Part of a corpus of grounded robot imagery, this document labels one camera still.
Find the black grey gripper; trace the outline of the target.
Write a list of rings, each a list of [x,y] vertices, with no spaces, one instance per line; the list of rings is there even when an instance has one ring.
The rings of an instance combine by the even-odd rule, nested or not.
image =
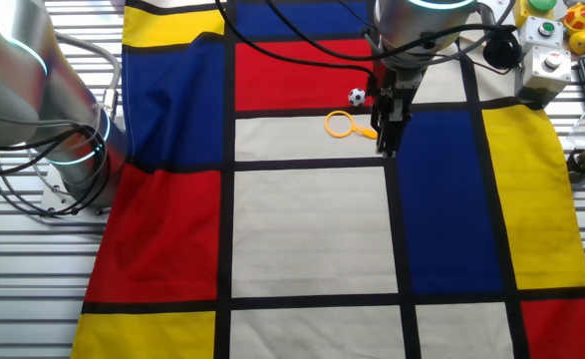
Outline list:
[[[377,132],[376,147],[384,158],[394,158],[400,149],[411,105],[424,79],[424,68],[384,68],[382,90],[374,97],[371,125]]]

